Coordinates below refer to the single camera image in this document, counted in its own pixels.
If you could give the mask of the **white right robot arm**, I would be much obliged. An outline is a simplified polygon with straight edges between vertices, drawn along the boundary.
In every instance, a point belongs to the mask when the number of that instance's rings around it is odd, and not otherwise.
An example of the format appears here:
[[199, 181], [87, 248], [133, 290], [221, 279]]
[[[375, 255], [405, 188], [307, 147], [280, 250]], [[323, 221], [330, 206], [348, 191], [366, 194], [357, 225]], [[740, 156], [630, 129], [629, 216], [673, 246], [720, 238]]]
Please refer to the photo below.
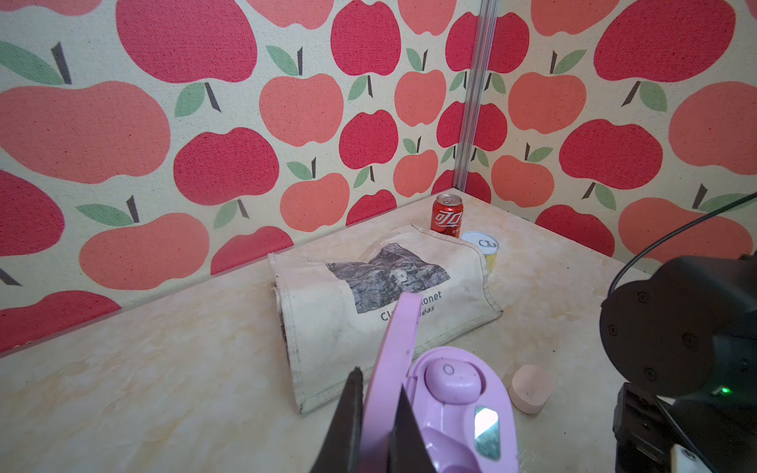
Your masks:
[[755, 256], [674, 258], [610, 290], [599, 332], [625, 380], [616, 471], [755, 471]]

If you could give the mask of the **purple earbud charging case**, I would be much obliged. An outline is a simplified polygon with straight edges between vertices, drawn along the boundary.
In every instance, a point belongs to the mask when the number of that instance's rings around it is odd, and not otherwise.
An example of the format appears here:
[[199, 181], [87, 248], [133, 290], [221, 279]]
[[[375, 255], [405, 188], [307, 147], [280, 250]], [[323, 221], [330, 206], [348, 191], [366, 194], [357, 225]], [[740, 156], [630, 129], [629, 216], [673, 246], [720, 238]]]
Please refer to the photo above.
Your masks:
[[[380, 345], [364, 405], [358, 469], [388, 471], [388, 441], [400, 390], [405, 389], [436, 472], [516, 472], [518, 446], [509, 394], [481, 359], [453, 347], [413, 356], [423, 298], [404, 293], [394, 308]], [[437, 359], [469, 362], [482, 380], [472, 404], [443, 404], [425, 384], [427, 366]]]

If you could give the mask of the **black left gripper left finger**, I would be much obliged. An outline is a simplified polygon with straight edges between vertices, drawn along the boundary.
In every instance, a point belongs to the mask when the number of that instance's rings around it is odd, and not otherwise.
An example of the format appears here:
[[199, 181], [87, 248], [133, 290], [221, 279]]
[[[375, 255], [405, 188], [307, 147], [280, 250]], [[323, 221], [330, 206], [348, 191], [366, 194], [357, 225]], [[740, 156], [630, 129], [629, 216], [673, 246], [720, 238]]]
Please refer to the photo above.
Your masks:
[[360, 368], [354, 368], [346, 380], [311, 473], [358, 471], [364, 407], [363, 389], [363, 373]]

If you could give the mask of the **purple earbud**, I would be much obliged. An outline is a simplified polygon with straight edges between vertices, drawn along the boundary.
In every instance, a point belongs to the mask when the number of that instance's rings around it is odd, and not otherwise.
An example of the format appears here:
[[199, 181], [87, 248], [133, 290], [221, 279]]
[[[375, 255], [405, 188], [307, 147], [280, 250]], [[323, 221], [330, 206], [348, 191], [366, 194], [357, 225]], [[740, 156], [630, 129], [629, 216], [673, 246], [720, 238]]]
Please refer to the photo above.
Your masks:
[[481, 376], [469, 362], [433, 360], [426, 368], [425, 384], [435, 400], [443, 404], [468, 405], [482, 392]]

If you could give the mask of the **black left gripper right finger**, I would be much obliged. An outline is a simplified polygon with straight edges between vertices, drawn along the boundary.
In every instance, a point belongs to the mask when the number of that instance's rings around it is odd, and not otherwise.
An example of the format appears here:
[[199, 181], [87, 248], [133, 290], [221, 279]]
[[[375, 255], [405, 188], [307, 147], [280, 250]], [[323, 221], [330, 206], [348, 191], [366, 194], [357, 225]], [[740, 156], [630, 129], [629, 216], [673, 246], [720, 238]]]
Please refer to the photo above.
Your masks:
[[394, 426], [388, 441], [388, 471], [436, 473], [404, 388], [400, 390]]

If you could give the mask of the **pink earbud charging case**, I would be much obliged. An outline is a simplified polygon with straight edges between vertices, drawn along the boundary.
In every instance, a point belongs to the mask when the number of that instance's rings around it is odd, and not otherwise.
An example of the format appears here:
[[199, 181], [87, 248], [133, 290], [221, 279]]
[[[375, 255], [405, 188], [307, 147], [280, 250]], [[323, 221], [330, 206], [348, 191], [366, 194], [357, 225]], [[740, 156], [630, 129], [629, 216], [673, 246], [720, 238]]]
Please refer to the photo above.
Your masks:
[[513, 375], [508, 387], [512, 404], [528, 415], [541, 412], [554, 390], [552, 376], [536, 365], [522, 365]]

